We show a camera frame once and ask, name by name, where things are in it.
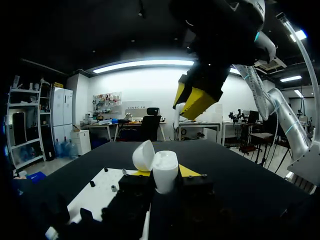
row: floor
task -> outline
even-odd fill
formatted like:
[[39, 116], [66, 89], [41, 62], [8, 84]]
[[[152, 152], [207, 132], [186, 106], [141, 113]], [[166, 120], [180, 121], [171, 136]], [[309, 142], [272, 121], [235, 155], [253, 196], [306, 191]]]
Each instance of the floor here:
[[68, 157], [63, 158], [55, 158], [52, 161], [41, 161], [36, 164], [33, 164], [31, 166], [28, 166], [27, 168], [23, 169], [26, 171], [28, 175], [35, 174], [37, 172], [42, 172], [46, 176], [52, 174], [59, 168], [62, 168], [63, 166], [67, 165], [68, 163], [71, 163], [73, 160], [71, 160]]
[[[264, 157], [264, 153], [265, 153], [265, 146], [261, 146], [262, 151], [259, 154], [259, 158], [258, 158], [258, 163], [261, 163], [262, 158]], [[231, 147], [230, 148], [231, 151], [244, 156], [245, 158], [251, 160], [251, 161], [256, 161], [257, 159], [257, 155], [258, 155], [258, 150], [256, 149], [255, 151], [251, 151], [249, 152], [249, 155], [245, 154], [241, 151], [239, 151], [238, 148], [235, 147]], [[266, 164], [264, 165], [264, 168], [268, 168], [269, 171], [271, 172], [275, 172], [283, 158], [283, 156], [285, 155], [287, 148], [282, 147], [282, 146], [276, 146], [276, 148], [274, 149], [274, 147], [271, 148], [270, 152], [270, 145], [267, 148], [266, 151]], [[286, 154], [285, 159], [283, 160], [283, 163], [281, 164], [279, 170], [276, 172], [276, 174], [282, 178], [284, 178], [289, 171], [287, 170], [287, 167], [293, 162], [289, 152]]]
[[[261, 163], [262, 158], [264, 156], [264, 152], [265, 152], [265, 147], [261, 146], [262, 152], [260, 152], [259, 154], [259, 158], [258, 158], [258, 163]], [[270, 149], [270, 146], [267, 148], [266, 154], [268, 155], [268, 151]], [[231, 147], [230, 148], [231, 151], [243, 156], [243, 152], [240, 152], [238, 148], [235, 147]], [[275, 172], [281, 162], [281, 159], [283, 158], [283, 156], [285, 155], [287, 149], [282, 147], [282, 146], [276, 146], [275, 151], [274, 148], [272, 147], [272, 149], [269, 152], [266, 164], [265, 164], [265, 168], [268, 168], [269, 171], [271, 172]], [[244, 157], [251, 160], [251, 161], [255, 161], [257, 158], [257, 154], [258, 154], [258, 150], [256, 149], [255, 151], [249, 152], [249, 155], [245, 154]], [[58, 170], [59, 168], [62, 168], [63, 166], [67, 165], [68, 163], [72, 162], [73, 160], [69, 159], [68, 157], [65, 158], [55, 158], [52, 161], [41, 161], [38, 162], [34, 165], [31, 165], [27, 168], [25, 168], [24, 170], [27, 172], [28, 175], [37, 173], [37, 172], [42, 172], [44, 173], [46, 176], [52, 174], [54, 171]], [[290, 165], [292, 162], [291, 156], [288, 153], [283, 161], [283, 163], [281, 164], [279, 170], [276, 172], [277, 175], [279, 175], [280, 177], [284, 178], [289, 171], [287, 170], [287, 166]]]

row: fluorescent light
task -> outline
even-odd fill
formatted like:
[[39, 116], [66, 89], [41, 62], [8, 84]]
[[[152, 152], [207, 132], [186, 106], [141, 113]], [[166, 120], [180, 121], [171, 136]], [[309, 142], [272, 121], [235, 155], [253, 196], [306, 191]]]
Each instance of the fluorescent light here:
[[287, 78], [280, 79], [280, 81], [284, 83], [284, 82], [288, 82], [288, 81], [292, 81], [292, 80], [298, 80], [298, 79], [302, 79], [302, 77], [300, 75], [292, 76], [292, 77], [287, 77]]
[[300, 98], [304, 98], [304, 96], [301, 94], [301, 92], [299, 90], [294, 90], [294, 92], [300, 97]]
[[230, 68], [230, 73], [241, 75], [240, 72], [235, 68]]
[[105, 66], [102, 68], [98, 68], [93, 70], [94, 73], [100, 74], [103, 72], [116, 70], [116, 69], [124, 69], [130, 67], [138, 67], [138, 66], [150, 66], [150, 65], [179, 65], [179, 66], [192, 66], [194, 61], [187, 60], [143, 60], [143, 61], [130, 61], [125, 63], [119, 63], [111, 66]]
[[[302, 30], [296, 31], [295, 34], [296, 34], [296, 36], [298, 37], [298, 39], [300, 39], [300, 40], [307, 38], [307, 35], [306, 35], [306, 34], [304, 33], [304, 31], [302, 31]], [[290, 34], [290, 37], [292, 38], [292, 40], [293, 40], [294, 42], [296, 42], [296, 39], [295, 39], [295, 37], [294, 37], [292, 34]]]

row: black table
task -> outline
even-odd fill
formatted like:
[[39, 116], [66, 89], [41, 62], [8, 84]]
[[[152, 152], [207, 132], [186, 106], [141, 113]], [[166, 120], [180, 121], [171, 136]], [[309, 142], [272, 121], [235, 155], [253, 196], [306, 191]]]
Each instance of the black table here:
[[[103, 167], [134, 170], [132, 154], [139, 144], [106, 143], [33, 185], [22, 197], [35, 217], [36, 227], [43, 233], [49, 227], [40, 212], [42, 202], [53, 207], [57, 194], [62, 194], [69, 204]], [[209, 140], [163, 141], [154, 142], [153, 146], [156, 152], [176, 152], [180, 164], [208, 174], [215, 182], [216, 196], [237, 218], [279, 215], [289, 204], [309, 196], [281, 177]], [[149, 239], [154, 236], [150, 230]]]

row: white board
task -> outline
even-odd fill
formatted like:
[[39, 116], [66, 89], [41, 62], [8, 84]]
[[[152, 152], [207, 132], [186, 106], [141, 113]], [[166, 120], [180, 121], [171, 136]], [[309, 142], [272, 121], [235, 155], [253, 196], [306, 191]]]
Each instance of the white board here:
[[[134, 174], [136, 170], [126, 170], [128, 174]], [[81, 220], [80, 209], [84, 208], [92, 213], [92, 217], [97, 221], [102, 221], [101, 209], [107, 207], [112, 199], [116, 196], [117, 192], [111, 190], [111, 186], [116, 186], [119, 190], [119, 181], [123, 177], [122, 169], [108, 168], [105, 172], [102, 169], [93, 179], [95, 186], [91, 187], [90, 183], [79, 192], [79, 194], [69, 203], [67, 206], [70, 220], [69, 224], [79, 223]], [[148, 239], [148, 229], [149, 229], [149, 212], [145, 215], [145, 222], [143, 227], [143, 233], [141, 240]], [[58, 234], [53, 227], [50, 227], [45, 236], [54, 240], [58, 238]]]

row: ceiling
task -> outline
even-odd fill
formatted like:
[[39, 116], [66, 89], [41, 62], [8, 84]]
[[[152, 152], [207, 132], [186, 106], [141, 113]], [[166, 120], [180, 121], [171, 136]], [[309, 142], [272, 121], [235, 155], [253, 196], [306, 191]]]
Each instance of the ceiling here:
[[[186, 46], [192, 35], [171, 16], [170, 0], [142, 0], [145, 11], [139, 16], [139, 0], [55, 0], [55, 1], [11, 1], [4, 11], [8, 19], [11, 54], [18, 58], [39, 63], [68, 75], [78, 69], [91, 69], [117, 61], [143, 57], [186, 57]], [[263, 32], [277, 46], [277, 57], [287, 68], [259, 72], [279, 88], [310, 84], [309, 74], [297, 44], [283, 25], [275, 18], [286, 9], [294, 20], [309, 30], [304, 16], [295, 14], [302, 5], [281, 5], [268, 0]], [[311, 38], [303, 40], [316, 74], [319, 74], [317, 44]], [[302, 81], [281, 83], [285, 77], [301, 75]]]
[[[299, 90], [301, 92], [300, 87], [284, 88], [283, 90], [281, 90], [281, 92], [285, 97], [287, 97], [289, 99], [299, 98], [299, 96], [294, 92], [294, 90]], [[313, 98], [314, 97], [313, 93], [314, 93], [314, 90], [313, 90], [312, 86], [302, 86], [302, 95], [305, 98]]]

